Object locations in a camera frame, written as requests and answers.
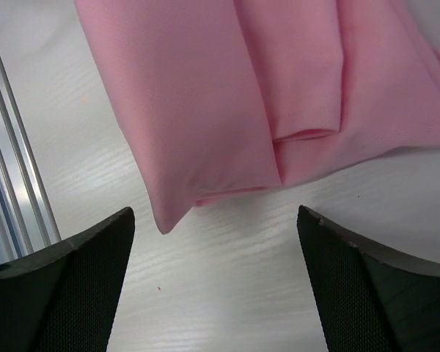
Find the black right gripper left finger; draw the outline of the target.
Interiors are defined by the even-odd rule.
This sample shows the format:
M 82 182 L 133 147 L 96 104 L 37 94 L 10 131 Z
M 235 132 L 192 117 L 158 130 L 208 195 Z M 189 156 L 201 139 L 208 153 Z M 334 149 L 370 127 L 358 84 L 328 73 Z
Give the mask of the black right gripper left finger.
M 135 235 L 130 207 L 0 265 L 0 351 L 106 351 Z

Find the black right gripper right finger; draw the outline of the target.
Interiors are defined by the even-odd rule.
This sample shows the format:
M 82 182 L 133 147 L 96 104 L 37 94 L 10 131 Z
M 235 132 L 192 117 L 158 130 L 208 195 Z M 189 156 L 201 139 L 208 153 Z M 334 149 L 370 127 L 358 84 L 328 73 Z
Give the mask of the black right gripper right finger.
M 440 263 L 305 206 L 297 230 L 329 351 L 440 351 Z

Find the pink t shirt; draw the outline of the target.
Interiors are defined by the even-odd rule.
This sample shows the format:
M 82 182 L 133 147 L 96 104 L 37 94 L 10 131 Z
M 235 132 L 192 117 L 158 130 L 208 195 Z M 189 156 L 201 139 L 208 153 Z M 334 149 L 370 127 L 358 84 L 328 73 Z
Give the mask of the pink t shirt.
M 155 223 L 440 146 L 440 51 L 404 1 L 77 1 Z

